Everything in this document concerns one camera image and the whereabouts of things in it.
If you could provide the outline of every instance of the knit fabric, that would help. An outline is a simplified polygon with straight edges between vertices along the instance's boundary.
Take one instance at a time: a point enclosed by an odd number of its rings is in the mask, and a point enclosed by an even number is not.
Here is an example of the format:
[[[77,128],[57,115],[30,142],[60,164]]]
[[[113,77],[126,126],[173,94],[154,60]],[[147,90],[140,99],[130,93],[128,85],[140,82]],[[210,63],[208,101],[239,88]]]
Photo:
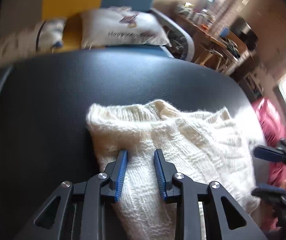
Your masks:
[[[160,198],[153,164],[157,148],[194,181],[220,182],[248,213],[259,205],[250,194],[255,179],[248,143],[226,108],[213,114],[184,113],[162,100],[131,106],[93,104],[86,121],[102,171],[120,149],[128,150],[122,196],[114,209],[131,239],[174,239],[176,204]],[[200,215],[203,238],[202,205]]]

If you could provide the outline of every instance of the wooden table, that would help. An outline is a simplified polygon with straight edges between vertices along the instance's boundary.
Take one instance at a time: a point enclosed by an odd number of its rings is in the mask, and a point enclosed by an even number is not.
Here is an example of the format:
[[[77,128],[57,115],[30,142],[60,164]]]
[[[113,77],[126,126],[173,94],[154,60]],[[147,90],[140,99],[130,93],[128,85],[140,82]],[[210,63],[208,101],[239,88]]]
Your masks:
[[[202,32],[205,34],[205,38],[214,42],[215,44],[219,45],[223,49],[226,49],[226,45],[220,37],[214,37],[213,35],[209,34],[208,31],[204,30],[202,27],[198,26],[197,24],[193,23],[190,19],[186,19],[183,15],[178,14],[175,12],[175,15],[181,21],[187,23],[188,25],[192,26],[197,32]]]

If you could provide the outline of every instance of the pillow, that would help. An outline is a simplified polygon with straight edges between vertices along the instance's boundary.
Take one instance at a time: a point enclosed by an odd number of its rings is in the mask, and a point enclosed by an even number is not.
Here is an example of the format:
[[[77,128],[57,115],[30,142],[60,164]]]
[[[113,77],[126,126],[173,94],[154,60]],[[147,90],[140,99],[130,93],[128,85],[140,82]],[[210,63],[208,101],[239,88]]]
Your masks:
[[[33,28],[26,28],[0,39],[0,68],[36,53],[51,52],[53,48],[61,48],[65,21],[63,18],[45,20]]]
[[[149,13],[134,12],[127,7],[110,7],[85,11],[81,17],[83,49],[121,44],[171,46],[162,26]]]

